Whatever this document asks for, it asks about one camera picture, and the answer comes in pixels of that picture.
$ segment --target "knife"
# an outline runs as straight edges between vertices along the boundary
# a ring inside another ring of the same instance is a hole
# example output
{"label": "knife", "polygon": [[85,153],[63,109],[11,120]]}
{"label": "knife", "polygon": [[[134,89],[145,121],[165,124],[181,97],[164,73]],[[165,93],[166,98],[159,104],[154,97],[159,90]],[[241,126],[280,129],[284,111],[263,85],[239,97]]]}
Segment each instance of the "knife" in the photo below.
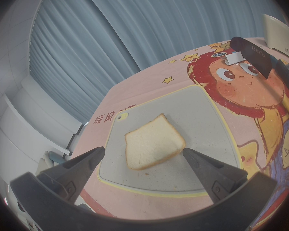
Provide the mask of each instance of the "knife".
{"label": "knife", "polygon": [[230,47],[250,62],[267,79],[272,69],[270,54],[257,45],[240,37],[234,37],[230,41]]}
{"label": "knife", "polygon": [[236,52],[240,51],[242,56],[266,79],[269,77],[272,68],[274,68],[289,89],[289,64],[285,65],[282,60],[277,60],[262,48],[241,37],[232,38],[230,47]]}

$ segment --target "gray cutting board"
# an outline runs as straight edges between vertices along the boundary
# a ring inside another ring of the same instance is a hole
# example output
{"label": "gray cutting board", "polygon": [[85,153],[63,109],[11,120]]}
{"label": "gray cutting board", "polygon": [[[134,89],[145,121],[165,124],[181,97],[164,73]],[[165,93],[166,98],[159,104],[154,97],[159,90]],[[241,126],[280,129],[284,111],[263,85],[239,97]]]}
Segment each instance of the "gray cutting board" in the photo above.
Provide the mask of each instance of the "gray cutting board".
{"label": "gray cutting board", "polygon": [[[123,113],[127,118],[118,119]],[[150,195],[179,195],[205,192],[182,154],[151,168],[129,169],[124,135],[164,113],[184,137],[186,147],[240,167],[234,141],[205,90],[190,86],[119,113],[113,123],[99,169],[101,181]]]}

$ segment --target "white appliance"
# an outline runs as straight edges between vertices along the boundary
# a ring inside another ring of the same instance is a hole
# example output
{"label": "white appliance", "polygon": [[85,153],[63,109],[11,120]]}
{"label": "white appliance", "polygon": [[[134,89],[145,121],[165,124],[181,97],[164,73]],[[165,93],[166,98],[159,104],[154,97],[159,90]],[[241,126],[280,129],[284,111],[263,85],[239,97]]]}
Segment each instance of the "white appliance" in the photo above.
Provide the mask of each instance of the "white appliance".
{"label": "white appliance", "polygon": [[280,20],[263,14],[263,30],[267,46],[289,56],[289,27]]}

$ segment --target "curtain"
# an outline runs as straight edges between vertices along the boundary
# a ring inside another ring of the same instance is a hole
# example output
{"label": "curtain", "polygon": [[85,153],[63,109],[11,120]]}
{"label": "curtain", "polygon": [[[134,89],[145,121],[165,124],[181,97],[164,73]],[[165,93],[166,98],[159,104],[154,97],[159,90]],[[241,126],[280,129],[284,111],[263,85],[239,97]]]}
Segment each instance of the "curtain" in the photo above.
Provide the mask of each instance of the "curtain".
{"label": "curtain", "polygon": [[203,45],[263,37],[272,0],[43,0],[30,44],[30,74],[85,124],[109,89]]}

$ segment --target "white bread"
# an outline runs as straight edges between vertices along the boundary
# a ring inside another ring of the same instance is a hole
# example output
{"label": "white bread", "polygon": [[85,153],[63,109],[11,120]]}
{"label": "white bread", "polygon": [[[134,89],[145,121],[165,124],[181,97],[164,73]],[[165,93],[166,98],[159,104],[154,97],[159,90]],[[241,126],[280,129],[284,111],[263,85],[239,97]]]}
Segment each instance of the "white bread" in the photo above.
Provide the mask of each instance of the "white bread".
{"label": "white bread", "polygon": [[130,169],[143,170],[179,154],[185,140],[164,114],[125,134],[126,162]]}

